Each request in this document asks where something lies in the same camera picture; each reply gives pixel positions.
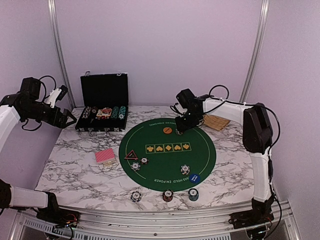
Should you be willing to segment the white chips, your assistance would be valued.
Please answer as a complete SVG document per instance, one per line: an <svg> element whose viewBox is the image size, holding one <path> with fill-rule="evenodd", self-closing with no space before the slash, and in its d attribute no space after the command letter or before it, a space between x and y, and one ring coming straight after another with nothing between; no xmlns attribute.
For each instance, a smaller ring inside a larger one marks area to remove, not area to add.
<svg viewBox="0 0 320 240"><path fill-rule="evenodd" d="M141 169L141 165L139 162L133 162L132 165L130 166L130 168L133 171L139 171Z"/></svg>
<svg viewBox="0 0 320 240"><path fill-rule="evenodd" d="M179 136L183 135L183 133L180 132L180 131L178 131L178 130L176 130L175 133L176 133L177 135L179 135Z"/></svg>
<svg viewBox="0 0 320 240"><path fill-rule="evenodd" d="M180 167L180 172L182 175L188 175L190 173L190 170L191 170L190 166L186 165L186 164L184 164Z"/></svg>

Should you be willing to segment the orange big blind button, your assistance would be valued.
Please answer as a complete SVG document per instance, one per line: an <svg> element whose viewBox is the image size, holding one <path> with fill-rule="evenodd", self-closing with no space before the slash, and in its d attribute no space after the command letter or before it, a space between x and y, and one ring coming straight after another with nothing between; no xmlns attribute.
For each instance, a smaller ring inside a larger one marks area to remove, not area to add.
<svg viewBox="0 0 320 240"><path fill-rule="evenodd" d="M171 134L172 133L172 128L171 127L164 127L163 128L163 132L165 133L165 134Z"/></svg>

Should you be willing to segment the red playing card deck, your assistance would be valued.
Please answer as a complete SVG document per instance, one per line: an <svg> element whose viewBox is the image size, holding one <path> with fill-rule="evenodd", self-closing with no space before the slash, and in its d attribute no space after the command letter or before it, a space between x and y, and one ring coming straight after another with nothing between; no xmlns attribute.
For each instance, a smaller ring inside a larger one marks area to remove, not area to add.
<svg viewBox="0 0 320 240"><path fill-rule="evenodd" d="M95 160L98 165L103 165L104 167L117 163L117 159L112 148L96 152Z"/></svg>

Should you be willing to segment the red chips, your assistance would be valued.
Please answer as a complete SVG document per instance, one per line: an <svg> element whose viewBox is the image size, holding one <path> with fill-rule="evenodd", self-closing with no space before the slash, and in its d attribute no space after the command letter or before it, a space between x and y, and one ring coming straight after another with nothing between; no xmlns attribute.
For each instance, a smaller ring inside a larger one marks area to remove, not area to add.
<svg viewBox="0 0 320 240"><path fill-rule="evenodd" d="M140 163L141 163L142 165L146 165L146 164L149 163L149 159L148 159L147 157L142 157L142 158L140 159Z"/></svg>

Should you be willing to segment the black triangular dealer button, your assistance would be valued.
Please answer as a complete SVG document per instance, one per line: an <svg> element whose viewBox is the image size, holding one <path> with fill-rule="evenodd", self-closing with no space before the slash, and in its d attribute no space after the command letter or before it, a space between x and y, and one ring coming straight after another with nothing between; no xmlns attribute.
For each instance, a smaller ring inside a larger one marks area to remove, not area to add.
<svg viewBox="0 0 320 240"><path fill-rule="evenodd" d="M124 159L126 160L138 160L139 158L137 157L137 154L135 153L134 150L131 150L125 157Z"/></svg>

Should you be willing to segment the blue small blind button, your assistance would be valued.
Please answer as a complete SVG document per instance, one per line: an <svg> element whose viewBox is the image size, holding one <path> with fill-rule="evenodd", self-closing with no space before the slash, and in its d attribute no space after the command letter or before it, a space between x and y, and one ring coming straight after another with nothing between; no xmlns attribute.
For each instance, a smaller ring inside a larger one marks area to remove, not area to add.
<svg viewBox="0 0 320 240"><path fill-rule="evenodd" d="M198 184L201 181L201 177L199 174L192 173L189 176L189 181L193 184Z"/></svg>

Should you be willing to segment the teal chip stack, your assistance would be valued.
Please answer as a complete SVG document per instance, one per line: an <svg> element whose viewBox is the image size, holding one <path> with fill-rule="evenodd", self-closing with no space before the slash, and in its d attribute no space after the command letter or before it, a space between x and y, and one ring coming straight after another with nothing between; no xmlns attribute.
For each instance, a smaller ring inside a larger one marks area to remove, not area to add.
<svg viewBox="0 0 320 240"><path fill-rule="evenodd" d="M195 202L199 199L199 192L196 188L191 188L188 190L188 199Z"/></svg>

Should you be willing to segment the red black chip stack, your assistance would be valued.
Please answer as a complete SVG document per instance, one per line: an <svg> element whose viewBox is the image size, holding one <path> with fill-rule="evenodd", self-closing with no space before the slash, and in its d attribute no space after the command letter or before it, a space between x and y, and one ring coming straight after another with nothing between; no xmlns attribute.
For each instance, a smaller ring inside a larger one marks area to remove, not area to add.
<svg viewBox="0 0 320 240"><path fill-rule="evenodd" d="M167 189L165 191L163 191L162 193L162 199L165 201L165 202L170 202L173 200L173 195L174 195L174 192L170 189Z"/></svg>

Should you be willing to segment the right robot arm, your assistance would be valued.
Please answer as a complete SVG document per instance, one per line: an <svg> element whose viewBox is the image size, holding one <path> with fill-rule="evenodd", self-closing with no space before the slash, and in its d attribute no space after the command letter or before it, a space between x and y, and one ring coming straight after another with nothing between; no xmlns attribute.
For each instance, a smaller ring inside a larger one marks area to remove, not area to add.
<svg viewBox="0 0 320 240"><path fill-rule="evenodd" d="M271 189L273 165L270 157L273 128L264 104L245 104L217 98L211 94L195 96L190 89L181 90L176 99L185 110L175 118L176 132L183 134L197 127L205 115L214 115L242 126L242 143L249 152L253 167L254 192L252 209L237 212L232 218L258 224L268 213L274 197Z"/></svg>

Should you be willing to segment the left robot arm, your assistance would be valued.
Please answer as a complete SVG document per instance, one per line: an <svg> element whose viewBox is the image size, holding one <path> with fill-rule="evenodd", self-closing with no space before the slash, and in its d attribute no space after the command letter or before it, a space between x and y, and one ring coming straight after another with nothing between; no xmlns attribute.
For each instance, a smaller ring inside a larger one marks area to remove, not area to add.
<svg viewBox="0 0 320 240"><path fill-rule="evenodd" d="M48 90L43 82L48 79L24 78L18 92L0 101L0 207L34 209L38 219L69 224L76 214L60 208L54 193L35 190L58 130L78 121L67 108L57 106L68 88L54 83Z"/></svg>

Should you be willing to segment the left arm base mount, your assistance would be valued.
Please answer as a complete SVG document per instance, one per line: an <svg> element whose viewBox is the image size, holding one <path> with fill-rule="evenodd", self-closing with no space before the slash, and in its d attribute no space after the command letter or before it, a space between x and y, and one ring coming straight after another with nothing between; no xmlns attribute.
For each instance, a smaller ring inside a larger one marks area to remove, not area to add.
<svg viewBox="0 0 320 240"><path fill-rule="evenodd" d="M80 213L67 209L61 209L58 212L39 209L36 217L40 220L55 224L55 228L76 227Z"/></svg>

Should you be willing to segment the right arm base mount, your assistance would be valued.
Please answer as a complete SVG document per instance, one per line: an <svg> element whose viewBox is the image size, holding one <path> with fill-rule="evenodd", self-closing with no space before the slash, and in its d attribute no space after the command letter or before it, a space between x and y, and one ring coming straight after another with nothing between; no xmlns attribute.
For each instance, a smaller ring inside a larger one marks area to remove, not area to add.
<svg viewBox="0 0 320 240"><path fill-rule="evenodd" d="M246 210L235 212L229 215L229 224L233 225L234 229L251 227L259 224L264 224L273 221L274 215L272 212L261 214L260 212L254 213L253 210Z"/></svg>

